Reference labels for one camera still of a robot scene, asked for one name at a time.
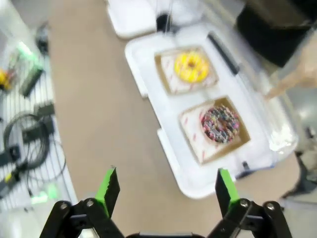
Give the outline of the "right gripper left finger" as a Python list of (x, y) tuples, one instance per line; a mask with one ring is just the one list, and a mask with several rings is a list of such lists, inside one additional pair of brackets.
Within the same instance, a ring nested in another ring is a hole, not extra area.
[(111, 219), (120, 192), (116, 168), (106, 172), (96, 197), (73, 205), (60, 200), (47, 219), (48, 238), (77, 238), (82, 230), (94, 229), (100, 238), (122, 238), (124, 235)]

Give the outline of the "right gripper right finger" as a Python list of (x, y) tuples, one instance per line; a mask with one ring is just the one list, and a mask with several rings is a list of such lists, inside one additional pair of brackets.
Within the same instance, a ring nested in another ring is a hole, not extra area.
[(215, 193), (222, 219), (211, 231), (211, 238), (235, 238), (241, 230), (255, 238), (291, 238), (280, 204), (266, 201), (262, 206), (241, 198), (227, 169), (218, 169)]

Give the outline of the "person's left hand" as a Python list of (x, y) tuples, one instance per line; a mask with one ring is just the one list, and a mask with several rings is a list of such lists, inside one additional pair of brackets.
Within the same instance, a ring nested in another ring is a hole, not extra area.
[(317, 87), (317, 59), (300, 60), (298, 67), (289, 75), (280, 80), (276, 86), (265, 95), (267, 100), (278, 97), (287, 90), (302, 86), (308, 88)]

